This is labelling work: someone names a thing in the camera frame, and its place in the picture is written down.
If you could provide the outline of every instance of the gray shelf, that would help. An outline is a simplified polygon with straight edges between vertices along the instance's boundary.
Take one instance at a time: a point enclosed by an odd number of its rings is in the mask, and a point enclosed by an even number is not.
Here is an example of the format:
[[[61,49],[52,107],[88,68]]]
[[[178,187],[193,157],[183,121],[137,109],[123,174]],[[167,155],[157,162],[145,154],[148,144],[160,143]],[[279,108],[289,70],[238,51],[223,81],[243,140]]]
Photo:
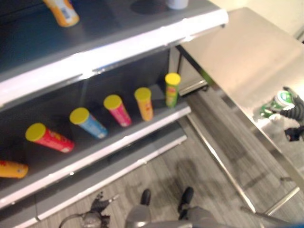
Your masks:
[[[228,21],[206,0],[190,0],[183,10],[164,2],[78,0],[80,22],[70,28],[58,26],[47,8],[0,25],[0,105]]]
[[[34,196],[0,211],[1,228],[25,228],[37,222],[37,211]]]
[[[42,103],[36,104],[23,112],[11,110],[6,113],[8,117],[2,116],[0,122],[3,132],[6,132],[7,139],[12,141],[14,147],[10,148],[12,155],[23,158],[29,165],[28,175],[21,179],[0,179],[0,208],[3,208],[29,194],[38,191],[66,176],[91,165],[93,162],[147,136],[148,134],[176,121],[182,116],[191,112],[190,107],[183,99],[179,99],[175,108],[167,108],[164,101],[164,94],[158,85],[150,87],[152,91],[152,104],[154,118],[145,122],[141,119],[137,104],[134,98],[122,96],[131,118],[132,125],[122,128],[114,121],[113,117],[104,108],[96,104],[93,115],[106,126],[109,135],[98,140],[82,130],[80,127],[68,122],[68,115],[75,108],[75,100],[78,100],[73,90],[66,94],[60,94],[55,98],[46,100],[42,97]],[[100,87],[91,87],[91,93],[96,96],[101,93]],[[64,154],[52,149],[22,140],[24,132],[33,121],[41,121],[51,129],[67,136],[76,142],[75,149]]]
[[[0,227],[27,227],[186,140],[182,128],[170,124],[74,175],[0,211]]]

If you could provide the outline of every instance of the white cup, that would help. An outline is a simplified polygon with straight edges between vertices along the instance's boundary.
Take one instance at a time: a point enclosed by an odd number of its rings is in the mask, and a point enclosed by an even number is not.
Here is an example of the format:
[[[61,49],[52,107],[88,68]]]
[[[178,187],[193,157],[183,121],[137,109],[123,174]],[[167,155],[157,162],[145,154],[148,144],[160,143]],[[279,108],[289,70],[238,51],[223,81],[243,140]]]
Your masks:
[[[188,6],[189,0],[166,0],[166,3],[173,10],[181,10]]]

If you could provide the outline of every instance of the gray floor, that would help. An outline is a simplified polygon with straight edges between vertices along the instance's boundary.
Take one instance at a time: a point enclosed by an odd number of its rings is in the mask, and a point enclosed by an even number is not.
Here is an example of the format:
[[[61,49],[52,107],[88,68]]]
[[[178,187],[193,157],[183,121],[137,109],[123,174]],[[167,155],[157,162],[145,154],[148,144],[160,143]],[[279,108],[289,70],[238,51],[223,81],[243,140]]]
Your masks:
[[[216,149],[223,162],[246,190],[258,211],[265,211],[295,185],[280,182],[284,170],[268,151],[239,122],[231,110],[212,90],[188,96],[191,116]],[[186,119],[181,119],[188,140],[155,158],[148,164],[105,186],[105,197],[120,194],[108,207],[111,226],[123,228],[124,219],[140,200],[145,188],[152,191],[151,213],[154,221],[176,219],[176,206],[187,186],[195,189],[193,205],[210,210],[215,218],[237,228],[259,227],[259,220],[240,211],[244,203],[211,158]],[[73,213],[85,212],[96,193],[33,225],[31,228],[56,228],[60,221]],[[291,222],[304,220],[304,195],[297,193],[275,217]],[[263,222],[266,227],[273,225]],[[80,227],[79,220],[66,223],[65,228]]]

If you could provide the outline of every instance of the green can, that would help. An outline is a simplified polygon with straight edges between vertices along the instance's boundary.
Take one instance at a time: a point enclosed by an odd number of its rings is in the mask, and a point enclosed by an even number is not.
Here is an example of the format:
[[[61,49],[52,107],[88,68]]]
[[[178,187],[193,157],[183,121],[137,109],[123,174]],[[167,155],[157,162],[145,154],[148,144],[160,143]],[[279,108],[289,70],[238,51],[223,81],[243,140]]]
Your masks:
[[[181,76],[177,73],[169,73],[165,77],[166,81],[166,105],[174,108],[177,102],[179,84]]]
[[[260,114],[261,116],[268,118],[283,109],[292,108],[293,106],[293,98],[290,92],[282,90],[279,91],[271,101],[262,106]]]

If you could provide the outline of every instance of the white shelf edge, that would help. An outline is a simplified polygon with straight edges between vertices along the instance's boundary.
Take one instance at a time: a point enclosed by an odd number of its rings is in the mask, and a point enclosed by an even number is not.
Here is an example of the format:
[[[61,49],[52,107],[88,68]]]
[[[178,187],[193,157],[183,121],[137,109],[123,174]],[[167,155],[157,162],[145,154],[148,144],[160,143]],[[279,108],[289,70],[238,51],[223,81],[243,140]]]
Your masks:
[[[192,35],[226,23],[228,23],[228,14],[224,9],[219,9],[71,55],[1,82],[0,107],[78,75],[81,75],[83,79],[89,78],[94,75],[95,69],[166,46],[174,41],[190,41],[193,38]]]
[[[31,226],[31,225],[34,225],[34,224],[37,223],[37,222],[38,222],[37,219],[31,218],[31,219],[28,220],[28,221],[25,221],[25,222],[23,222],[23,223],[21,223],[21,224],[19,224],[19,225],[17,225],[17,226],[14,226],[14,228],[26,228],[26,227],[29,227],[29,226]]]
[[[75,172],[75,171],[93,163],[94,161],[97,161],[97,160],[113,153],[114,151],[119,150],[120,148],[127,146],[140,138],[143,138],[144,136],[156,131],[157,129],[160,129],[160,128],[168,125],[169,123],[172,123],[172,122],[180,119],[181,117],[189,114],[190,112],[191,112],[191,109],[189,106],[187,106],[177,112],[174,112],[174,113],[162,118],[161,120],[159,120],[157,122],[152,123],[151,125],[146,126],[145,128],[142,128],[139,131],[136,131],[128,136],[125,136],[124,138],[114,142],[113,144],[106,146],[54,173],[50,173],[48,176],[45,176],[44,178],[42,178],[30,185],[27,185],[26,187],[21,188],[18,191],[13,192],[10,195],[0,199],[0,208],[10,205],[17,200],[37,191],[39,189],[42,189],[45,186],[65,177],[65,176],[68,176],[71,172]]]
[[[148,161],[152,160],[153,158],[157,157],[158,155],[161,155],[162,153],[166,152],[167,150],[173,148],[174,146],[181,144],[186,139],[187,139],[187,136],[183,135],[182,137],[180,137],[180,138],[172,141],[171,143],[161,147],[160,149],[158,149],[155,152],[143,157],[142,159],[139,159],[135,163],[127,166],[126,168],[124,168],[121,171],[117,172],[116,174],[108,177],[107,179],[99,182],[98,184],[96,184],[96,185],[86,189],[85,191],[75,195],[74,197],[68,199],[67,201],[62,202],[61,204],[57,205],[56,207],[38,215],[38,218],[40,220],[43,220],[43,219],[51,216],[52,214],[60,211],[61,209],[65,208],[65,207],[71,205],[72,203],[75,203],[78,200],[84,198],[85,196],[93,193],[94,191],[99,190],[100,188],[104,187],[105,185],[111,183],[112,181],[126,175],[127,173],[131,172],[132,170],[138,168],[139,166],[146,164]]]

